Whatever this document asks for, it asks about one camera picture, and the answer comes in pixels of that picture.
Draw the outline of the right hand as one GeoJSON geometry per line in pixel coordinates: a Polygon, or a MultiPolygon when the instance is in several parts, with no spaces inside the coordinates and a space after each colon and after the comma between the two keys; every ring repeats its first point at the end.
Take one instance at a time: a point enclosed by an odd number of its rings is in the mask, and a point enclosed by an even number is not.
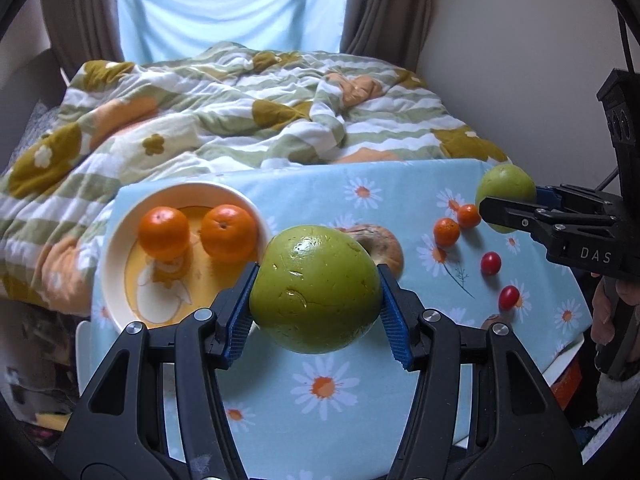
{"type": "MultiPolygon", "coordinates": [[[[631,282],[616,283],[616,292],[623,302],[630,306],[638,306],[639,304],[639,284],[631,282]]],[[[603,344],[606,346],[609,344],[615,335],[615,328],[611,321],[613,306],[612,302],[608,300],[604,291],[604,280],[601,280],[598,284],[596,292],[593,295],[592,300],[593,314],[592,314],[592,327],[591,337],[596,344],[603,344]]]]}

